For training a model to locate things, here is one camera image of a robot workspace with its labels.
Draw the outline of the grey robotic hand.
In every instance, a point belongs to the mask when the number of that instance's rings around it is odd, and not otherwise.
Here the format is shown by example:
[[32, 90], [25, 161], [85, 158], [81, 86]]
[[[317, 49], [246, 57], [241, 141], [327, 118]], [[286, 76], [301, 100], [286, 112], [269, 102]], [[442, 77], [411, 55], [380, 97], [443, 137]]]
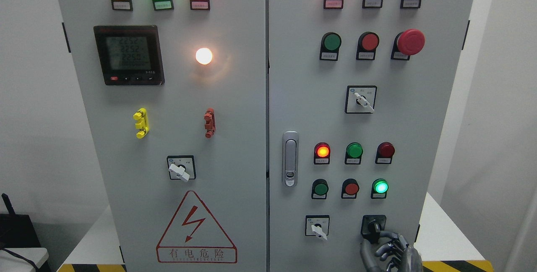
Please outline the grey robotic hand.
[[[374, 253], [371, 243], [364, 240], [360, 247], [360, 256], [367, 272], [390, 272], [397, 268], [399, 272], [422, 272], [422, 257], [418, 251], [412, 247], [403, 235], [391, 231], [382, 230], [380, 237], [391, 239], [381, 245]], [[387, 260], [391, 256], [385, 269], [381, 269], [376, 257], [381, 261]]]

